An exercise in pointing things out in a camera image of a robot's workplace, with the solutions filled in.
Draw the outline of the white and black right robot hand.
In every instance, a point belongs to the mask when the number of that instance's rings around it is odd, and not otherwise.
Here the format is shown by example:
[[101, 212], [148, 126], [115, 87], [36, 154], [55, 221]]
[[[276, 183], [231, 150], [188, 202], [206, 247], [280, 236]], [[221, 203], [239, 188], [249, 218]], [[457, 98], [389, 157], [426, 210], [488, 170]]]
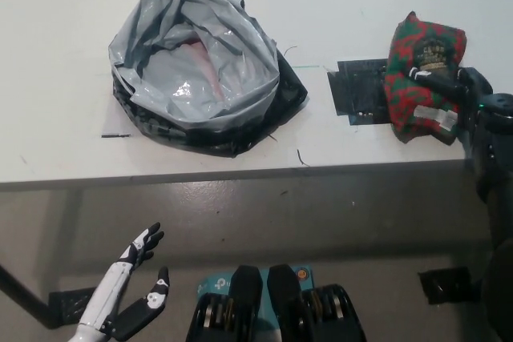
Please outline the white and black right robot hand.
[[420, 70], [412, 66], [405, 75], [409, 80], [458, 105], [466, 117], [476, 115], [477, 111], [500, 111], [491, 85], [474, 67], [459, 67], [454, 74], [442, 76], [434, 70]]

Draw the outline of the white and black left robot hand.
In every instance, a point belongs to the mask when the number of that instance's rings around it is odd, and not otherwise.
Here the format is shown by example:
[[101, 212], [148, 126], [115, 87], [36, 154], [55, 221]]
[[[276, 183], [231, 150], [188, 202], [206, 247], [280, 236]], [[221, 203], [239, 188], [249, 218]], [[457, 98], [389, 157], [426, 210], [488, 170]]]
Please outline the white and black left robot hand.
[[99, 286], [94, 290], [75, 334], [76, 341], [128, 341], [146, 328], [165, 309], [170, 279], [166, 267], [159, 270], [150, 292], [136, 302], [120, 310], [123, 295], [132, 273], [153, 257], [153, 249], [164, 237], [160, 223], [144, 229], [109, 267]]

